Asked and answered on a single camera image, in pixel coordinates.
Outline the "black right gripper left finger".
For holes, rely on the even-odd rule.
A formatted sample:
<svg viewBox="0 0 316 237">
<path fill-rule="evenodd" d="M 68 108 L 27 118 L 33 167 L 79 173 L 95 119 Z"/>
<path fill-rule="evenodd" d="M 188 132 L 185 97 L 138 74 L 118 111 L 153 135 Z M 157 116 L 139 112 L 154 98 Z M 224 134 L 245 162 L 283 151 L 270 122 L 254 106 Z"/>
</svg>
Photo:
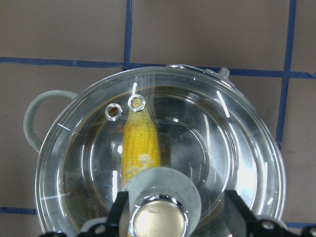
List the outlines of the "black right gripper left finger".
<svg viewBox="0 0 316 237">
<path fill-rule="evenodd" d="M 109 216 L 105 221 L 93 221 L 87 230 L 80 232 L 77 237 L 119 237 L 120 233 L 127 234 L 123 231 L 122 224 L 127 220 L 129 205 L 129 192 L 118 192 L 115 202 L 113 203 Z"/>
</svg>

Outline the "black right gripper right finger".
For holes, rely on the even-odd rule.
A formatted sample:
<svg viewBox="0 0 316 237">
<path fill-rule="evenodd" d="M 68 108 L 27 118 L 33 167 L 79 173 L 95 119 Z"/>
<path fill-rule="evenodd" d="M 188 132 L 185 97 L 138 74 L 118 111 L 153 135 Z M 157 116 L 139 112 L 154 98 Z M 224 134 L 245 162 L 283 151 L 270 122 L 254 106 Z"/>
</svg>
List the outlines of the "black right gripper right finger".
<svg viewBox="0 0 316 237">
<path fill-rule="evenodd" d="M 256 216 L 235 190 L 224 191 L 224 220 L 234 237 L 314 237 L 316 226 L 304 227 L 299 234 L 289 231 L 272 217 Z"/>
</svg>

